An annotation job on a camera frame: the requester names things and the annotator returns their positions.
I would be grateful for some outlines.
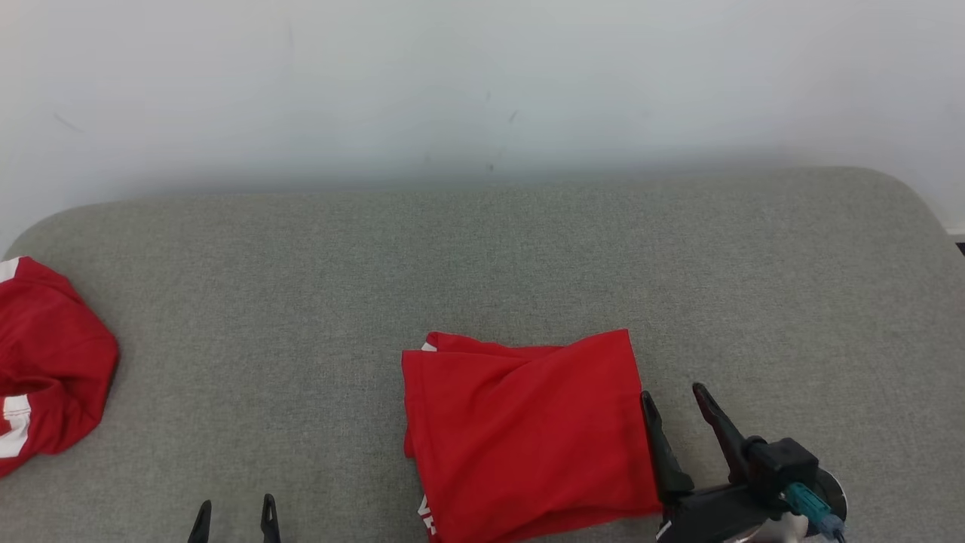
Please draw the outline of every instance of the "red shirt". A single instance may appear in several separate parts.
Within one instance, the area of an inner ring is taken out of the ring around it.
[[[117,342],[70,283],[27,257],[0,263],[0,477],[99,423]]]
[[[522,349],[434,332],[433,347],[402,355],[430,537],[512,541],[661,511],[625,329]]]

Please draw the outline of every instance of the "gray cushion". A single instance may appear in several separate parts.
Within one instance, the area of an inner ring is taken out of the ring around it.
[[[24,234],[120,341],[103,422],[0,480],[4,541],[422,541],[400,351],[627,327],[699,486],[726,465],[690,393],[793,437],[843,484],[849,541],[965,529],[965,259],[861,169],[739,179],[153,199]],[[558,540],[646,541],[656,520]]]

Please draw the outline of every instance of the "folded red shirt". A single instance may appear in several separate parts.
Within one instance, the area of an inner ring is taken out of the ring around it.
[[[514,541],[661,510],[625,329],[521,349],[434,332],[402,374],[430,539]]]

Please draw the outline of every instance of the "robotic arm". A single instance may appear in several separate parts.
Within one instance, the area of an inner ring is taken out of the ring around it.
[[[694,489],[663,433],[653,398],[644,391],[650,461],[664,504],[657,543],[796,542],[818,533],[843,543],[844,492],[817,466],[817,458],[791,438],[774,443],[759,436],[745,439],[706,386],[695,383],[693,389],[727,459],[729,484]],[[804,519],[795,515],[807,517],[806,529]]]
[[[201,504],[198,517],[194,521],[194,528],[187,536],[187,543],[207,543],[211,528],[211,500]],[[275,510],[275,497],[264,495],[262,501],[262,533],[264,543],[282,543],[282,534],[278,529],[278,512]]]

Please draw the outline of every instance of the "blue cable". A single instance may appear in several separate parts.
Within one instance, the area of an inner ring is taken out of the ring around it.
[[[801,483],[791,483],[785,489],[785,501],[799,515],[804,515],[824,537],[831,541],[844,541],[844,521],[831,512],[831,506],[824,502],[810,488]]]

